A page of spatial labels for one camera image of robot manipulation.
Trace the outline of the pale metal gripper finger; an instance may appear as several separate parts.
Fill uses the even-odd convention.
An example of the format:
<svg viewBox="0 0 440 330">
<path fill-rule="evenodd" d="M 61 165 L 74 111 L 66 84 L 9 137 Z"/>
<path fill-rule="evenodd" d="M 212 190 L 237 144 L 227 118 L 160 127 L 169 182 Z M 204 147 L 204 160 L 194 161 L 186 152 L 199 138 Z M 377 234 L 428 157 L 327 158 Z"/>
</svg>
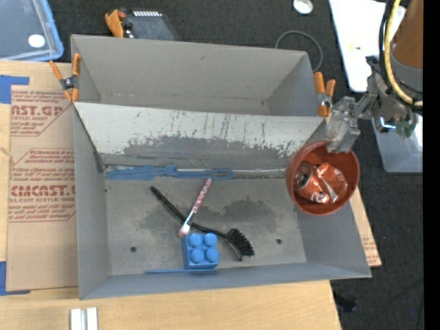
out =
<svg viewBox="0 0 440 330">
<path fill-rule="evenodd" d="M 360 130 L 357 120 L 336 119 L 327 125 L 327 151 L 330 153 L 348 153 L 358 136 Z"/>
<path fill-rule="evenodd" d="M 355 128 L 355 99 L 343 97 L 333 105 L 326 118 L 325 137 L 328 140 L 343 140 Z"/>
</svg>

